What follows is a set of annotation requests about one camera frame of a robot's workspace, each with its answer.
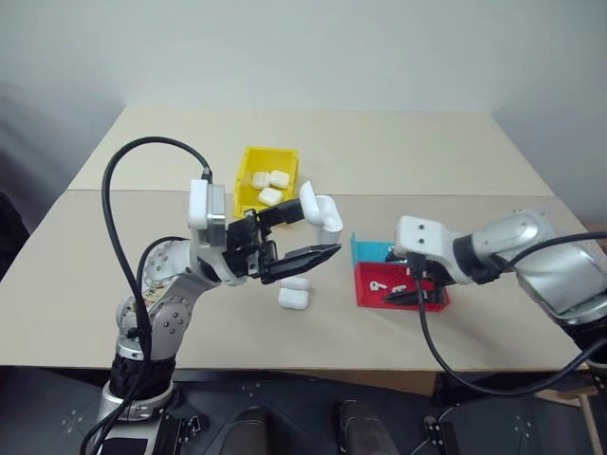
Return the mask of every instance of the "yellow bin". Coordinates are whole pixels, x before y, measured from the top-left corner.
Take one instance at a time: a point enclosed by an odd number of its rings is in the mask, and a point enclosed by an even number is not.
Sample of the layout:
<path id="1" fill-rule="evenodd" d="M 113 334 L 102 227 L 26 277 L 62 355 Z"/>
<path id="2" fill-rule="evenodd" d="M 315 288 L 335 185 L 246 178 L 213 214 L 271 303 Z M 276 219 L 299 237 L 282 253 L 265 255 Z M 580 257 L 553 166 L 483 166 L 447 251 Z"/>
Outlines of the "yellow bin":
<path id="1" fill-rule="evenodd" d="M 297 150 L 292 149 L 270 149 L 268 147 L 247 147 L 247 151 L 240 162 L 240 169 L 236 176 L 236 188 L 234 189 L 234 216 L 242 218 L 243 213 L 249 209 L 257 211 L 266 209 L 257 199 L 259 190 L 255 190 L 251 185 L 251 179 L 254 173 L 272 171 L 282 171 L 288 173 L 289 183 L 283 192 L 283 201 L 293 199 L 295 196 L 295 185 L 297 181 L 297 171 L 299 167 L 299 158 Z"/>

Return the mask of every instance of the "plastic bin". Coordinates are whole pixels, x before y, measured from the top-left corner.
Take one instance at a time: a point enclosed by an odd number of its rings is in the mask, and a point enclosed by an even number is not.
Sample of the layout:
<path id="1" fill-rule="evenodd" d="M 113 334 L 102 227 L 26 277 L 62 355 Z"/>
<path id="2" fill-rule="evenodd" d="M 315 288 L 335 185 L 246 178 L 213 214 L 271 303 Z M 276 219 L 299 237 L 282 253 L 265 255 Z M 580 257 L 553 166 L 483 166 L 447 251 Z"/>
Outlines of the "plastic bin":
<path id="1" fill-rule="evenodd" d="M 393 287 L 406 285 L 407 289 L 415 290 L 412 277 L 407 275 L 407 265 L 403 263 L 386 263 L 385 259 L 390 252 L 390 242 L 368 242 L 357 240 L 356 234 L 350 238 L 352 247 L 352 265 L 354 267 L 354 283 L 357 294 L 357 305 L 370 308 L 387 308 L 393 310 L 417 310 L 417 305 L 397 305 L 383 300 Z M 373 291 L 371 282 L 381 282 L 386 289 Z M 422 282 L 422 289 L 433 291 L 431 282 Z M 443 302 L 426 303 L 426 311 L 443 311 L 450 303 L 447 291 L 443 292 Z"/>
<path id="2" fill-rule="evenodd" d="M 283 192 L 283 201 L 293 199 L 297 183 L 299 158 L 297 150 L 272 149 L 268 147 L 247 147 L 240 162 L 236 186 L 234 189 L 234 216 L 242 218 L 243 213 L 249 209 L 262 210 L 267 206 L 257 199 L 259 190 L 251 185 L 254 173 L 259 171 L 282 171 L 289 174 L 289 184 Z"/>

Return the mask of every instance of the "small white piece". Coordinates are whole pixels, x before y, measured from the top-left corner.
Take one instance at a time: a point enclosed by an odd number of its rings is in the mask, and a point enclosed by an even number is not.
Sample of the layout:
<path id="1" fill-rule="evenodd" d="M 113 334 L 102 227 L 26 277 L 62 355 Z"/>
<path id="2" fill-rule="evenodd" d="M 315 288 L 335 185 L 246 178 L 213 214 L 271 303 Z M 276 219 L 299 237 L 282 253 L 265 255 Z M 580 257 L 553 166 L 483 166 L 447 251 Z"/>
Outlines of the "small white piece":
<path id="1" fill-rule="evenodd" d="M 322 226 L 322 214 L 312 184 L 307 181 L 300 188 L 300 203 L 303 217 L 314 226 Z"/>
<path id="2" fill-rule="evenodd" d="M 369 282 L 369 289 L 375 292 L 379 289 L 388 289 L 388 286 L 386 286 L 383 282 Z"/>
<path id="3" fill-rule="evenodd" d="M 281 288 L 278 303 L 289 310 L 304 310 L 307 307 L 309 293 L 296 289 Z"/>
<path id="4" fill-rule="evenodd" d="M 273 188 L 265 188 L 259 193 L 259 202 L 267 206 L 275 206 L 283 200 L 283 192 Z"/>
<path id="5" fill-rule="evenodd" d="M 282 188 L 283 190 L 286 190 L 288 188 L 289 181 L 289 174 L 284 173 L 282 171 L 272 171 L 272 173 L 269 175 L 269 184 L 272 187 Z"/>
<path id="6" fill-rule="evenodd" d="M 250 185 L 255 190 L 263 190 L 264 188 L 269 187 L 269 173 L 263 171 L 253 173 L 253 179 L 250 182 Z"/>
<path id="7" fill-rule="evenodd" d="M 281 280 L 281 288 L 297 291 L 309 291 L 310 280 L 302 277 L 288 277 Z"/>

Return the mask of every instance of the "white wall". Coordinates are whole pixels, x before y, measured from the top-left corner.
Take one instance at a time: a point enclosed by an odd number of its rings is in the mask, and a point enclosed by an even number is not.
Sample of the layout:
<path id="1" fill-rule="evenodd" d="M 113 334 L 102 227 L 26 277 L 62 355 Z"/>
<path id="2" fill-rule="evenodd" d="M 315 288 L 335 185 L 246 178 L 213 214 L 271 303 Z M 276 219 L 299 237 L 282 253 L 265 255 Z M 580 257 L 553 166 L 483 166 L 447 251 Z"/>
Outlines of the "white wall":
<path id="1" fill-rule="evenodd" d="M 605 0 L 4 0 L 2 187 L 35 224 L 125 104 L 480 110 L 579 216 L 607 221 L 606 10 Z"/>

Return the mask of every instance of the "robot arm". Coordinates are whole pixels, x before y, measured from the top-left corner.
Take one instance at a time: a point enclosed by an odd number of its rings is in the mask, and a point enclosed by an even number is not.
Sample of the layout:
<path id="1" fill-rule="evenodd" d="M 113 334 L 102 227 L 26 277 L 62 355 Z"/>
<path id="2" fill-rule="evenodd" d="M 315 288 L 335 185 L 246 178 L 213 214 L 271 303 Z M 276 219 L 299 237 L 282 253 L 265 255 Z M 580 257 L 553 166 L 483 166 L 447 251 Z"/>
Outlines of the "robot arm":
<path id="1" fill-rule="evenodd" d="M 600 249 L 561 244 L 508 263 L 519 253 L 555 237 L 543 213 L 520 211 L 489 223 L 470 235 L 440 223 L 411 216 L 398 221 L 394 254 L 424 255 L 439 264 L 442 285 L 484 284 L 501 273 L 516 273 L 520 286 L 544 312 L 585 349 L 605 337 L 607 327 L 607 258 Z M 591 357 L 607 366 L 607 349 Z"/>
<path id="2" fill-rule="evenodd" d="M 120 441 L 130 441 L 136 435 L 147 441 L 141 455 L 155 453 L 150 443 L 160 431 L 167 431 L 162 429 L 160 414 L 173 397 L 175 356 L 190 325 L 193 307 L 205 291 L 221 283 L 236 286 L 247 277 L 272 283 L 304 273 L 340 249 L 337 243 L 306 246 L 278 258 L 276 244 L 268 239 L 271 228 L 303 220 L 302 204 L 305 202 L 291 200 L 259 212 L 249 210 L 242 220 L 226 228 L 224 187 L 204 179 L 192 181 L 189 207 L 192 239 L 161 244 L 145 258 L 143 280 L 147 289 L 143 298 L 152 326 L 149 373 L 120 416 L 119 423 L 129 425 L 115 425 L 103 447 L 108 446 L 108 441 L 113 440 L 109 445 L 121 444 Z M 338 237 L 339 234 L 333 238 L 337 241 Z M 116 355 L 110 380 L 102 391 L 99 420 L 120 405 L 140 375 L 143 351 L 137 338 L 136 315 L 131 296 L 116 314 L 119 326 Z"/>

